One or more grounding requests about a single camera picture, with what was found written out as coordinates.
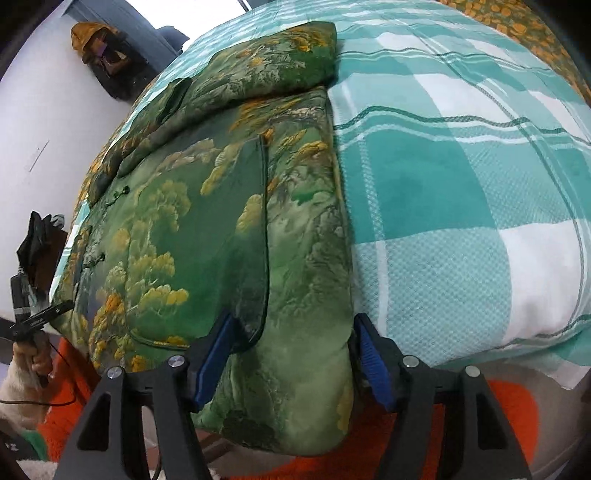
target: dark hanging cloth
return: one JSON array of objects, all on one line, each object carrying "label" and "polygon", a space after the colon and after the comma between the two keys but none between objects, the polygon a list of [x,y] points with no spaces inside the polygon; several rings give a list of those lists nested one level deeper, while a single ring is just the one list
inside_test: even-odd
[{"label": "dark hanging cloth", "polygon": [[38,291],[49,291],[66,238],[65,231],[52,224],[51,215],[42,219],[37,212],[31,212],[27,236],[18,247],[17,257],[29,284]]},{"label": "dark hanging cloth", "polygon": [[176,51],[178,54],[183,52],[183,45],[189,39],[188,36],[171,25],[165,25],[164,27],[160,27],[157,30],[174,49],[174,51]]}]

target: orange floral fabric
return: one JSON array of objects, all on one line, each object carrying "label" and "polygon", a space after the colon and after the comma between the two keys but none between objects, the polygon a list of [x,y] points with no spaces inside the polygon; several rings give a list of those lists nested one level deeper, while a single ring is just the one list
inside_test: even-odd
[{"label": "orange floral fabric", "polygon": [[591,90],[556,35],[520,0],[438,0],[522,44],[591,105]]}]

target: green fabric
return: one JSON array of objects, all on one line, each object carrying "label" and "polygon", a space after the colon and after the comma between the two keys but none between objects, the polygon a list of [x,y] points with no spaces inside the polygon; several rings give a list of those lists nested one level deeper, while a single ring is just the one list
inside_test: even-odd
[{"label": "green fabric", "polygon": [[190,86],[169,85],[92,182],[97,202],[53,299],[75,299],[54,326],[99,372],[140,371],[206,335],[228,303],[256,334],[268,250],[262,336],[230,358],[195,422],[295,455],[335,447],[353,397],[350,259],[323,86],[335,46],[334,25],[313,22],[222,50]]},{"label": "green fabric", "polygon": [[22,432],[20,432],[20,436],[24,438],[26,441],[28,441],[31,444],[31,446],[35,449],[37,455],[39,456],[39,460],[41,460],[42,462],[49,461],[49,454],[47,453],[47,444],[45,443],[45,439],[43,438],[41,433],[39,433],[36,430],[23,430]]}]

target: human hand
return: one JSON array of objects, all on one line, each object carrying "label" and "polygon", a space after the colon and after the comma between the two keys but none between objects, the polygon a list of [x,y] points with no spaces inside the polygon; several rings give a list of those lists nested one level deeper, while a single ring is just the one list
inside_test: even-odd
[{"label": "human hand", "polygon": [[32,343],[15,342],[12,346],[12,352],[14,353],[14,361],[20,368],[28,369],[27,358],[31,358],[31,370],[37,375],[46,377],[53,372],[51,347],[47,337],[40,343],[40,348],[37,348]]}]

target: black clamp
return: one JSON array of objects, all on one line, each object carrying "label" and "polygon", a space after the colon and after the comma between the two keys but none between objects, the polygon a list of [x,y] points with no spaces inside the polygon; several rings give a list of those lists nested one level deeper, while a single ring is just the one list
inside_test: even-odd
[{"label": "black clamp", "polygon": [[420,480],[435,404],[445,405],[437,480],[531,480],[511,424],[474,366],[430,368],[355,316],[363,373],[386,411],[398,412],[375,480]]}]

